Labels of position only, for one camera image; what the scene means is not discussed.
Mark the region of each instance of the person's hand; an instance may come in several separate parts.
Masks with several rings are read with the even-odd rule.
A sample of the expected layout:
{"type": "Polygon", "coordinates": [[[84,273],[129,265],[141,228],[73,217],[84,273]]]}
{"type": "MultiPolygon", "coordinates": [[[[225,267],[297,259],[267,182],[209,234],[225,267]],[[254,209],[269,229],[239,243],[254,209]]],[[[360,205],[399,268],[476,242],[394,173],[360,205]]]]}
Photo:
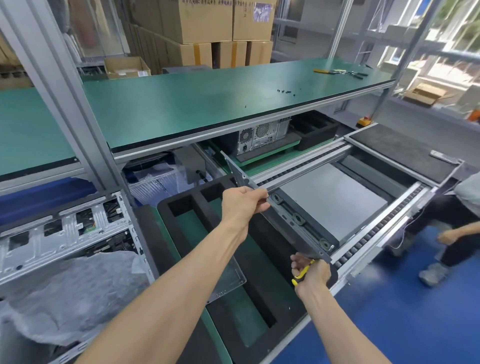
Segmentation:
{"type": "Polygon", "coordinates": [[[270,207],[266,201],[268,192],[264,188],[229,188],[223,192],[222,223],[239,230],[239,242],[247,238],[248,223],[252,216],[270,207]]]}
{"type": "Polygon", "coordinates": [[[310,265],[305,279],[295,286],[295,292],[301,300],[309,292],[326,289],[326,284],[332,275],[330,265],[327,262],[320,260],[310,264],[311,259],[300,253],[291,255],[290,259],[292,260],[292,274],[294,276],[298,276],[306,266],[310,265]]]}
{"type": "Polygon", "coordinates": [[[437,236],[437,240],[445,245],[451,245],[460,238],[461,235],[456,230],[446,230],[437,236]]]}

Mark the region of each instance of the label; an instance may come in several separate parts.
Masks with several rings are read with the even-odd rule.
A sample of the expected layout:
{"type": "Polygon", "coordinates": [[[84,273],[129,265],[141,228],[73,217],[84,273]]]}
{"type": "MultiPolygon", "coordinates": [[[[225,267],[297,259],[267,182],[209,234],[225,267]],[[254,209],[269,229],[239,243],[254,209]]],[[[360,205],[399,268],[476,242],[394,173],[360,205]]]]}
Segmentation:
{"type": "Polygon", "coordinates": [[[253,10],[253,21],[259,23],[267,23],[270,20],[271,11],[272,4],[256,2],[255,9],[253,10]]]}

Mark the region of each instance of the plastic bag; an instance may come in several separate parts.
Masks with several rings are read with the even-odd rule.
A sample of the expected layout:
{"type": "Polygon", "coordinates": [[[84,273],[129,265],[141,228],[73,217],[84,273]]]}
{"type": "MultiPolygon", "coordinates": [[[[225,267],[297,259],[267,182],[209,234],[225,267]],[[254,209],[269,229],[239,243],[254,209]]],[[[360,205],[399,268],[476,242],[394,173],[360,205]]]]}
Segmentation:
{"type": "Polygon", "coordinates": [[[138,260],[134,252],[117,251],[52,263],[1,288],[0,317],[39,343],[83,341],[148,287],[138,260]]]}

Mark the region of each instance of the stacked cardboard boxes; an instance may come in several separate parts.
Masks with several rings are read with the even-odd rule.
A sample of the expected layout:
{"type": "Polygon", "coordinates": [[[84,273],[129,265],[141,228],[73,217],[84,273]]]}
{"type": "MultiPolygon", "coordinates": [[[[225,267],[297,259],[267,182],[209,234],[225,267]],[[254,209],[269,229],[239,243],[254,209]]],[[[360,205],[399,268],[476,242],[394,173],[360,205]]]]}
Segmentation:
{"type": "Polygon", "coordinates": [[[132,55],[164,67],[269,63],[276,0],[130,0],[122,19],[132,55]]]}

